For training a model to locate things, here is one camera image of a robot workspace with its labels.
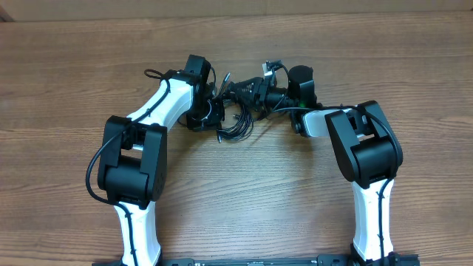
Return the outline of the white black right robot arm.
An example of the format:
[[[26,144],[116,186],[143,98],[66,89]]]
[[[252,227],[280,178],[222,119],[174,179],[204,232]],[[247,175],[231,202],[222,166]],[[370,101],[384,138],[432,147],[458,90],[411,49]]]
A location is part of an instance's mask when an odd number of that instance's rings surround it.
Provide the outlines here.
[[[256,112],[289,113],[293,130],[304,137],[329,137],[339,170],[351,184],[355,206],[355,236],[351,265],[399,265],[389,234],[390,193],[403,162],[400,144],[377,102],[355,106],[325,106],[315,93],[313,69],[286,69],[287,87],[276,85],[285,66],[266,62],[264,75],[223,88],[233,100]]]

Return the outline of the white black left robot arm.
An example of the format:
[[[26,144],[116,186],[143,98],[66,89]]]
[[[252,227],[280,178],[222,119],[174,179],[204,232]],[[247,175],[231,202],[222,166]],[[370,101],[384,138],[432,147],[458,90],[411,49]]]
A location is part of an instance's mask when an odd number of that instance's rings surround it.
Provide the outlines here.
[[[157,92],[126,117],[111,116],[101,147],[86,170],[86,189],[98,202],[117,212],[123,237],[123,255],[115,265],[158,265],[155,203],[167,175],[168,133],[181,116],[194,132],[221,127],[224,107],[214,100],[214,74],[202,56],[190,55],[183,69],[162,73],[146,69],[158,79]]]

